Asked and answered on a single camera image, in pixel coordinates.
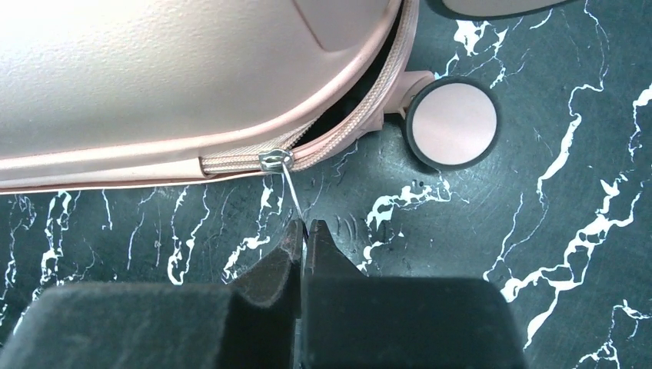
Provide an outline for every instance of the pink suitcase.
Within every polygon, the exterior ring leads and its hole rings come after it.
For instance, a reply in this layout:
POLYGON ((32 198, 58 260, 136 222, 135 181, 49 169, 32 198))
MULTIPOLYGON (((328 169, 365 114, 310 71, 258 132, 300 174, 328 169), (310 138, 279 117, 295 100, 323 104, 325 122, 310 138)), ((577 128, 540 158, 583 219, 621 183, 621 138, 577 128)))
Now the pink suitcase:
MULTIPOLYGON (((428 4, 474 18, 556 2, 428 4)), ((384 114, 405 116, 434 81, 405 71, 418 0, 32 3, 0 14, 0 193, 223 181, 279 160, 300 171, 381 129, 384 114)), ((440 95, 484 101, 454 93, 440 95)), ((469 123, 482 136, 473 155, 493 119, 482 135, 469 123)))

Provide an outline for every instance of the white marble vein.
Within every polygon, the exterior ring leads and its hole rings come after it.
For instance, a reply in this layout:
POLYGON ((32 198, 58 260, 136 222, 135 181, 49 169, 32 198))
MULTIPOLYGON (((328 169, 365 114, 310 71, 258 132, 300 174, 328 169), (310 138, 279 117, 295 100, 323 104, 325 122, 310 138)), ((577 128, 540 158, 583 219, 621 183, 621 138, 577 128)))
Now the white marble vein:
POLYGON ((550 20, 550 16, 552 15, 552 10, 553 9, 551 8, 551 10, 548 12, 548 15, 546 16, 546 18, 543 21, 539 22, 536 25, 533 25, 532 27, 530 27, 530 29, 537 29, 537 28, 541 27, 542 25, 545 25, 546 23, 548 23, 548 21, 550 20))
POLYGON ((103 224, 102 229, 108 228, 109 231, 113 231, 113 221, 111 221, 111 209, 108 205, 108 198, 106 197, 106 190, 103 188, 102 191, 102 197, 104 198, 104 204, 106 207, 106 221, 108 222, 108 225, 103 224))
POLYGON ((260 208, 258 211, 258 219, 256 219, 256 235, 253 237, 246 237, 242 239, 242 242, 235 247, 235 250, 232 251, 231 255, 228 257, 228 260, 225 266, 222 268, 222 281, 227 283, 229 280, 235 279, 238 277, 238 271, 232 270, 235 264, 240 258, 240 254, 245 250, 256 250, 260 246, 268 244, 271 240, 270 236, 265 234, 267 231, 267 224, 271 216, 281 215, 281 206, 283 204, 283 198, 285 197, 285 179, 283 176, 278 176, 282 178, 281 186, 281 195, 276 197, 276 202, 271 203, 272 196, 274 195, 274 175, 267 176, 263 178, 263 192, 260 201, 260 208))
POLYGON ((204 186, 204 193, 201 197, 201 203, 204 206, 205 214, 202 218, 199 219, 195 228, 190 232, 190 237, 185 241, 181 241, 177 235, 177 230, 175 229, 175 216, 178 209, 182 206, 185 196, 188 194, 189 186, 186 186, 184 190, 179 195, 175 203, 175 213, 172 215, 170 225, 172 227, 172 241, 174 242, 174 250, 170 257, 168 258, 168 278, 172 284, 181 285, 184 283, 184 276, 190 271, 190 261, 192 259, 192 252, 195 249, 195 239, 197 231, 204 225, 204 222, 211 214, 211 209, 206 205, 206 197, 208 195, 208 185, 204 186), (187 254, 184 256, 181 246, 185 245, 188 249, 187 254), (185 266, 180 267, 180 262, 185 260, 185 266))
MULTIPOLYGON (((366 246, 362 251, 364 260, 358 265, 358 269, 366 271, 367 266, 373 261, 371 252, 380 246, 390 244, 396 234, 391 230, 391 236, 387 240, 381 238, 382 235, 377 234, 383 222, 391 223, 394 209, 413 211, 423 204, 431 201, 435 202, 449 202, 454 194, 451 190, 451 184, 448 180, 439 177, 440 182, 436 185, 425 185, 419 190, 415 186, 405 186, 401 189, 400 194, 390 194, 380 196, 376 199, 371 211, 367 213, 366 225, 368 229, 369 246, 366 246)), ((460 197, 460 199, 468 204, 468 200, 460 197)))
POLYGON ((586 354, 581 357, 577 365, 575 365, 576 368, 578 368, 582 363, 588 363, 591 361, 595 363, 596 367, 600 364, 601 361, 611 361, 616 364, 616 368, 618 369, 622 367, 620 358, 618 357, 618 349, 616 348, 614 337, 612 336, 614 328, 616 327, 616 313, 618 311, 622 311, 628 318, 634 320, 634 329, 627 337, 628 341, 636 336, 639 323, 652 317, 652 314, 643 314, 640 311, 630 307, 627 303, 627 300, 623 300, 622 304, 614 305, 614 307, 611 309, 611 325, 607 332, 607 340, 595 352, 586 354))
POLYGON ((131 267, 131 247, 134 244, 134 236, 136 232, 141 229, 143 222, 145 221, 145 213, 141 214, 141 221, 134 227, 134 230, 131 232, 129 237, 129 246, 127 247, 127 270, 131 267))
POLYGON ((172 229, 172 244, 174 246, 174 250, 168 258, 168 278, 172 284, 176 285, 183 284, 183 282, 179 281, 173 273, 173 271, 178 267, 179 261, 183 260, 183 255, 181 254, 181 241, 179 241, 179 237, 177 236, 177 229, 175 228, 175 218, 177 216, 177 211, 183 205, 183 201, 188 194, 188 188, 190 188, 190 186, 185 186, 183 191, 181 191, 179 194, 177 201, 175 201, 175 211, 172 213, 170 218, 170 228, 172 229))
POLYGON ((335 171, 337 171, 337 173, 338 173, 338 175, 335 175, 335 177, 341 177, 342 176, 342 173, 341 173, 340 170, 347 163, 348 157, 350 155, 353 155, 356 152, 358 152, 358 142, 359 142, 359 140, 355 140, 355 146, 353 147, 353 149, 350 150, 350 151, 345 152, 342 155, 342 158, 340 159, 340 161, 338 161, 335 165, 333 165, 333 168, 335 168, 335 171))
POLYGON ((642 148, 642 144, 640 142, 636 142, 640 135, 640 125, 638 124, 638 108, 646 106, 650 100, 652 100, 652 84, 650 84, 650 87, 648 89, 643 90, 643 92, 640 93, 639 97, 632 102, 632 119, 634 120, 634 133, 630 136, 630 142, 628 145, 627 150, 630 152, 630 158, 632 163, 634 162, 634 152, 642 148))

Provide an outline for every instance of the floor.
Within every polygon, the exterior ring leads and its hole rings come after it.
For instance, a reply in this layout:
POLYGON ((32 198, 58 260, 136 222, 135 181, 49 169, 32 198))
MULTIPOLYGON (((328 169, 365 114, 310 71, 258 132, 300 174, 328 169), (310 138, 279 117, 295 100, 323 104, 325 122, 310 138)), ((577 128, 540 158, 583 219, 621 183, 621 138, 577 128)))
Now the floor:
MULTIPOLYGON (((473 276, 509 301, 532 368, 652 362, 652 3, 571 2, 495 22, 422 4, 408 69, 467 75, 497 146, 440 175, 388 123, 294 182, 372 275, 473 276)), ((0 341, 45 288, 236 278, 292 214, 280 176, 0 198, 0 341)))

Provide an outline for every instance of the zipper teeth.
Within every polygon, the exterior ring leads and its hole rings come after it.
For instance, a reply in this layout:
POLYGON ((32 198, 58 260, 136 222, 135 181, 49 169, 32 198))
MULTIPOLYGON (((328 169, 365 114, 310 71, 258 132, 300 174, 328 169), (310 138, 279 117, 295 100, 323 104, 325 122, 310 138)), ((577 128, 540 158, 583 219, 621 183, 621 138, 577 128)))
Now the zipper teeth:
POLYGON ((381 74, 372 86, 369 93, 364 96, 356 109, 349 114, 345 126, 338 129, 328 139, 326 145, 319 150, 319 153, 309 157, 298 159, 294 163, 293 170, 300 171, 317 164, 326 158, 350 133, 357 127, 364 124, 379 108, 386 98, 392 82, 401 73, 404 61, 407 59, 407 49, 410 47, 410 37, 416 32, 416 19, 418 17, 417 0, 404 0, 404 7, 401 13, 398 30, 391 46, 388 58, 385 61, 381 74))
POLYGON ((220 174, 220 173, 229 173, 234 171, 254 171, 261 169, 261 163, 259 160, 259 154, 264 151, 270 151, 276 148, 282 150, 289 150, 292 148, 301 138, 305 135, 308 129, 317 121, 313 119, 312 121, 306 123, 305 125, 298 128, 298 130, 287 137, 284 141, 280 143, 273 143, 271 145, 266 145, 265 143, 260 145, 255 145, 249 149, 242 148, 243 151, 249 150, 250 152, 244 154, 229 154, 229 151, 224 152, 223 155, 219 153, 212 156, 207 156, 201 158, 201 167, 204 173, 220 174))

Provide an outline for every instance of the metal zipper slider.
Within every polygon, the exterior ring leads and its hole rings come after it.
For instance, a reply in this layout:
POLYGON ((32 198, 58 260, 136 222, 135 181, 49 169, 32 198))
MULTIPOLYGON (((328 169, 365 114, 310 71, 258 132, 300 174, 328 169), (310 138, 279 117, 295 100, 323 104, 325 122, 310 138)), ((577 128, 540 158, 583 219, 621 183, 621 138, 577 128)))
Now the metal zipper slider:
POLYGON ((267 173, 278 173, 284 176, 285 181, 288 183, 288 187, 290 188, 290 195, 292 196, 294 207, 296 208, 298 217, 301 219, 301 222, 304 226, 304 241, 308 242, 308 230, 305 224, 304 213, 301 211, 301 206, 299 205, 299 200, 297 198, 297 192, 294 189, 292 177, 290 176, 290 168, 292 168, 292 165, 294 165, 294 154, 292 151, 281 150, 280 148, 277 148, 270 152, 260 154, 258 159, 261 162, 261 168, 263 171, 267 173))
POLYGON ((261 169, 267 173, 283 173, 283 167, 292 168, 294 165, 294 153, 292 151, 276 148, 270 152, 258 155, 261 162, 261 169))

